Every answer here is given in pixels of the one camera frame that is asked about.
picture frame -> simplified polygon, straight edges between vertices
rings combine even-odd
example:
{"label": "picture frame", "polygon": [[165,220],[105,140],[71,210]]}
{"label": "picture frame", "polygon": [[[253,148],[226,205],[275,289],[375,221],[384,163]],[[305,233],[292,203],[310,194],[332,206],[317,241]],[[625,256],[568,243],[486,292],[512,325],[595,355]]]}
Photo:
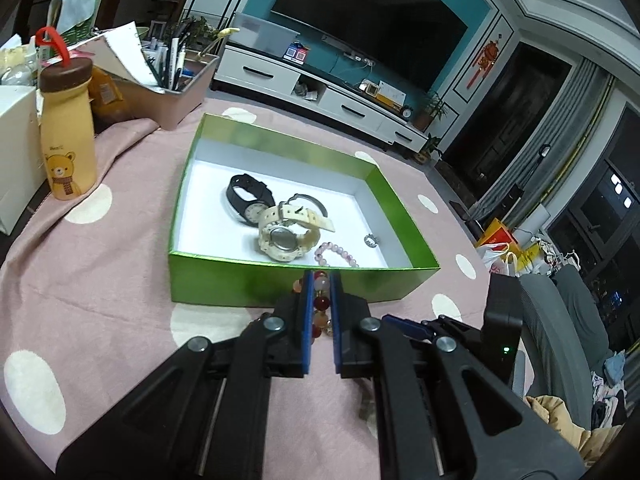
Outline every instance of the picture frame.
{"label": "picture frame", "polygon": [[147,33],[147,38],[156,38],[157,40],[162,39],[162,35],[164,34],[164,28],[166,27],[166,22],[156,22],[155,20],[151,21],[149,25],[149,32]]}

television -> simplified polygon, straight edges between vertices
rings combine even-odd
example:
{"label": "television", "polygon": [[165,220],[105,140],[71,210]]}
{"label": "television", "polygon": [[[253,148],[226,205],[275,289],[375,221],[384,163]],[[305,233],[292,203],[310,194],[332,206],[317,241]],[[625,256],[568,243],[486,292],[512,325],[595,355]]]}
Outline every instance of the television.
{"label": "television", "polygon": [[466,32],[440,0],[276,0],[272,11],[335,38],[425,91]]}

screw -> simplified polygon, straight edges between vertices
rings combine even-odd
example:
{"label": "screw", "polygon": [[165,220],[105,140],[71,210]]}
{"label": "screw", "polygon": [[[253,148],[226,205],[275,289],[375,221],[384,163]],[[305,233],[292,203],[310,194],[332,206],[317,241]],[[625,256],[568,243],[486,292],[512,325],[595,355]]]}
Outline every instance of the screw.
{"label": "screw", "polygon": [[192,352],[202,352],[209,346],[209,340],[201,335],[192,337],[187,343],[187,348]]}
{"label": "screw", "polygon": [[375,317],[366,317],[360,320],[360,327],[366,332],[375,332],[380,328],[380,320]]}
{"label": "screw", "polygon": [[452,337],[443,336],[436,339],[436,346],[443,352],[453,352],[458,345]]}
{"label": "screw", "polygon": [[278,332],[284,328],[284,320],[277,316],[268,317],[262,322],[262,324],[271,332]]}

pink bead bracelet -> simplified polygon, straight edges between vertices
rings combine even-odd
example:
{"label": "pink bead bracelet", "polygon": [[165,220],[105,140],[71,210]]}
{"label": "pink bead bracelet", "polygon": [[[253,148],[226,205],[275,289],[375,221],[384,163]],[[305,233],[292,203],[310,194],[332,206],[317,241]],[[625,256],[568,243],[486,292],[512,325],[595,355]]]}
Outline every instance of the pink bead bracelet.
{"label": "pink bead bracelet", "polygon": [[329,267],[330,265],[326,262],[326,260],[322,257],[322,254],[327,250],[331,250],[336,254],[340,254],[340,256],[347,262],[351,267],[359,267],[356,263],[356,260],[353,256],[351,256],[347,251],[345,251],[342,247],[339,247],[337,244],[333,244],[331,242],[326,242],[321,244],[314,253],[314,259],[318,262],[318,265],[321,267]]}

pen holder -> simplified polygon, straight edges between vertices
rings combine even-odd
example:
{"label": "pen holder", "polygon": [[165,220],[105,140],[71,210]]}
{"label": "pen holder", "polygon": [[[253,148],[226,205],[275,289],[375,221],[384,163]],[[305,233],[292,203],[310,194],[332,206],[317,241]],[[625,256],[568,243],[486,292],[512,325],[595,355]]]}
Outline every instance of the pen holder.
{"label": "pen holder", "polygon": [[195,50],[186,52],[184,66],[194,76],[180,92],[165,89],[164,93],[158,93],[131,81],[114,79],[133,117],[153,119],[163,130],[175,130],[180,121],[204,101],[204,95],[220,62],[219,56],[211,54],[197,61],[198,54]]}

